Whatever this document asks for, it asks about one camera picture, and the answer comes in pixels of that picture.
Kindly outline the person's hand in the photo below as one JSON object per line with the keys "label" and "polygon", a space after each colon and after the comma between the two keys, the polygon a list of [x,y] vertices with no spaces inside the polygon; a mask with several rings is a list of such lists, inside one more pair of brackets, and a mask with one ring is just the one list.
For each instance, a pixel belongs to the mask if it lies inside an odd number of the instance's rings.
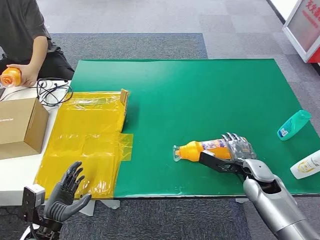
{"label": "person's hand", "polygon": [[40,68],[33,64],[10,64],[7,65],[8,68],[17,68],[21,73],[20,86],[32,87],[38,78]]}

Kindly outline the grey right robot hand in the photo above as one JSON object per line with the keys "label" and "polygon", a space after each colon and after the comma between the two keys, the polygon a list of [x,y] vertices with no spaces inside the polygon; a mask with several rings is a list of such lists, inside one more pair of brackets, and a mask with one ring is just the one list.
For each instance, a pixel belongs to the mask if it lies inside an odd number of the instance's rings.
{"label": "grey right robot hand", "polygon": [[244,178],[252,174],[249,167],[245,166],[245,160],[257,157],[249,142],[235,133],[226,132],[221,137],[229,157],[223,159],[208,150],[203,150],[200,153],[198,162],[219,173],[242,175]]}

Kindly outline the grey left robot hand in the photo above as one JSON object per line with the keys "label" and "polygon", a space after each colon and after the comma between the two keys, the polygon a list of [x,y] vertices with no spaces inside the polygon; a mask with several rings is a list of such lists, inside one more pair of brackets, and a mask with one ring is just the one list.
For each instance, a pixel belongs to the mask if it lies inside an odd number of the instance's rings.
{"label": "grey left robot hand", "polygon": [[88,193],[74,202],[75,192],[85,178],[79,176],[83,170],[82,164],[81,161],[72,163],[54,186],[45,206],[45,218],[63,223],[89,203],[91,195]]}

